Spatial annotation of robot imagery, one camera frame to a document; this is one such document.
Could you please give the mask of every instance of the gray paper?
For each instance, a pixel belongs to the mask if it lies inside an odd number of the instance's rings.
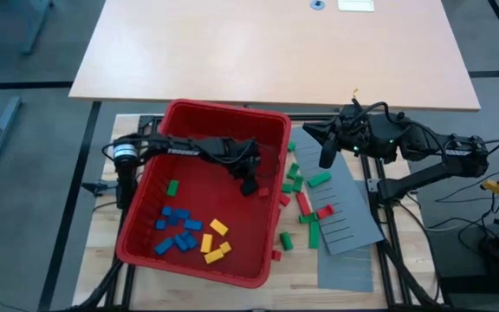
[[[365,182],[355,181],[366,200]],[[327,246],[321,240],[317,261],[317,287],[320,289],[340,289],[360,292],[373,292],[373,270],[371,245],[355,250],[329,255]]]
[[[330,254],[340,254],[381,240],[379,227],[374,223],[342,155],[336,155],[331,168],[322,169],[319,168],[321,146],[317,141],[301,127],[292,128],[290,139],[296,144],[295,157],[306,182],[322,172],[331,174],[328,182],[308,187],[314,211],[328,204],[334,208],[333,216],[319,222]]]

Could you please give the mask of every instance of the light wood tabletop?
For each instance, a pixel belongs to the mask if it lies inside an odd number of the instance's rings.
[[[440,0],[325,3],[108,0],[70,96],[480,108]]]
[[[113,138],[136,132],[139,115],[118,115],[113,128]],[[344,158],[357,180],[363,179],[359,158],[343,153]],[[294,161],[289,153],[286,170]],[[409,174],[407,163],[398,160],[386,166],[386,176],[401,178]],[[114,166],[107,161],[104,166],[104,180],[116,179]],[[196,277],[183,276],[161,270],[137,267],[131,309],[382,309],[386,299],[375,247],[371,247],[371,268],[374,292],[353,292],[317,287],[317,250],[308,248],[308,227],[299,224],[300,209],[292,201],[282,208],[276,232],[293,233],[294,249],[283,252],[281,262],[273,262],[267,282],[258,289],[244,289],[212,282]],[[97,200],[97,205],[113,202],[106,196]],[[420,218],[418,207],[409,199],[402,203]],[[404,210],[394,210],[399,239],[405,265],[425,290],[434,296],[436,281],[431,253],[423,232]],[[119,227],[120,211],[115,205],[97,210],[92,219],[81,272],[76,285],[74,304],[84,301],[101,281],[111,265]],[[282,250],[278,235],[275,249]],[[126,267],[120,272],[116,302],[120,303]],[[392,286],[396,298],[400,298],[395,270],[390,264]]]

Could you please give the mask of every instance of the floor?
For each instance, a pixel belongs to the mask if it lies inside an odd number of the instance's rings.
[[[27,17],[34,12],[26,1],[0,0],[0,87],[8,88],[5,83],[12,82],[75,78],[104,1],[54,2],[35,53],[23,56],[18,51],[27,34]],[[499,71],[499,20],[491,7],[493,3],[499,7],[499,0],[444,0],[443,3],[471,74]],[[483,107],[480,114],[408,114],[435,130],[445,125],[455,133],[473,134],[471,129],[475,129],[475,134],[486,139],[499,138],[499,78],[472,81]],[[95,181],[100,177],[103,158],[99,146],[108,142],[116,114],[163,113],[166,107],[165,103],[105,103],[97,116],[91,146],[83,145],[85,134],[89,134],[87,120],[90,114],[95,116],[92,103],[72,101],[67,97],[67,88],[51,87],[55,85],[27,84],[21,86],[25,89],[0,89],[0,113],[11,96],[23,98],[23,106],[0,156],[0,302],[29,311],[37,310],[40,303],[49,303],[51,293],[55,295],[50,307],[65,309],[75,289],[94,198],[85,191],[79,191],[76,197],[70,191],[71,180],[76,177]],[[81,175],[75,168],[86,155]],[[490,163],[491,172],[499,169],[499,153]],[[428,164],[411,164],[411,169],[416,171]],[[427,225],[455,216],[474,218],[486,209],[486,204],[433,202],[464,183],[467,182],[463,179],[450,179],[448,183],[421,190],[419,201]],[[474,190],[460,196],[470,198],[479,192]],[[52,262],[60,224],[68,217],[71,217],[70,235],[65,236],[62,262],[55,261],[57,257]],[[445,276],[475,273],[479,269],[476,259],[455,242],[455,233],[435,235],[433,241],[438,265]],[[463,261],[456,262],[455,253]],[[60,274],[48,276],[50,266],[60,268]],[[52,278],[55,291],[48,287],[53,283],[47,283]],[[499,296],[452,296],[452,299],[464,307],[499,310]],[[0,304],[0,311],[9,309]]]

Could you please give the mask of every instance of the metal grommet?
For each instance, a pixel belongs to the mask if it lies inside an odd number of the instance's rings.
[[[325,2],[321,0],[314,0],[311,2],[311,8],[314,10],[323,10],[325,9]]]

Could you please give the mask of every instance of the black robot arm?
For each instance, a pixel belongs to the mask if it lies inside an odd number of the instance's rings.
[[[254,139],[236,142],[232,138],[208,137],[195,140],[152,133],[128,134],[114,140],[113,162],[118,174],[117,206],[127,208],[136,191],[136,168],[152,157],[172,154],[199,157],[225,167],[234,179],[241,179],[240,191],[248,196],[258,188],[256,170],[261,161],[259,148]]]
[[[402,179],[380,180],[377,189],[379,202],[383,205],[403,198],[408,191],[441,179],[480,177],[488,168],[488,155],[496,150],[489,152],[486,148],[489,142],[478,136],[434,133],[430,128],[405,117],[404,113],[389,113],[384,102],[374,104],[367,110],[363,110],[355,99],[353,104],[344,107],[338,116],[329,121],[303,124],[303,129],[322,145],[320,167],[329,168],[341,149],[352,151],[355,156],[364,154],[381,159],[385,164],[396,160],[398,147],[401,156],[410,161],[431,155],[442,158],[441,163]],[[369,114],[376,107],[383,107],[385,112]]]

